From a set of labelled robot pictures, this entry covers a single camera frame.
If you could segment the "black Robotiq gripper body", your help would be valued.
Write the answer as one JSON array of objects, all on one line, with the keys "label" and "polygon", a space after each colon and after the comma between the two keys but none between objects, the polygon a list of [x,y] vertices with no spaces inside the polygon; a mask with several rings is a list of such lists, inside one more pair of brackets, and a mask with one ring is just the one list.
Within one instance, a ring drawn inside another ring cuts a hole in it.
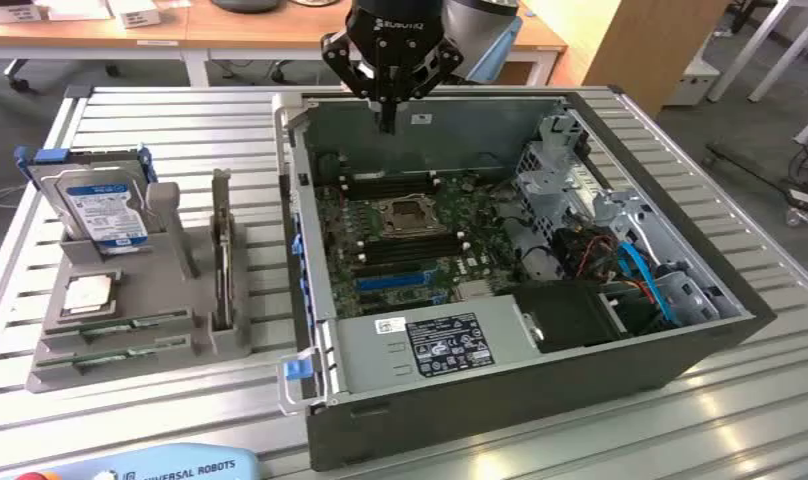
[{"label": "black Robotiq gripper body", "polygon": [[440,1],[354,1],[345,33],[370,72],[355,74],[353,92],[370,100],[406,100],[426,94],[442,73]]}]

